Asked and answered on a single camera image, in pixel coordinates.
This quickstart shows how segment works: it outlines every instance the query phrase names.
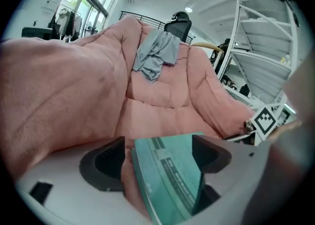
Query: clothing rack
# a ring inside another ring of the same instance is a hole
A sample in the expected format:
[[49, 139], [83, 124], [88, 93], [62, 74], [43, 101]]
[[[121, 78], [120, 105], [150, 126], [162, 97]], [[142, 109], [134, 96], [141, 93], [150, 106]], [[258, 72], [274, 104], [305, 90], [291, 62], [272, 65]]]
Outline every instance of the clothing rack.
[[74, 10], [74, 9], [71, 9], [70, 7], [65, 6], [65, 5], [63, 5], [63, 4], [58, 5], [57, 10], [58, 10], [59, 6], [64, 6], [64, 7], [66, 7], [67, 9], [70, 9], [70, 10], [74, 11], [74, 13], [78, 13], [78, 14], [80, 14], [80, 17], [82, 17], [82, 15], [81, 15], [81, 13], [80, 13], [80, 12], [78, 12], [78, 11], [76, 11], [76, 10]]

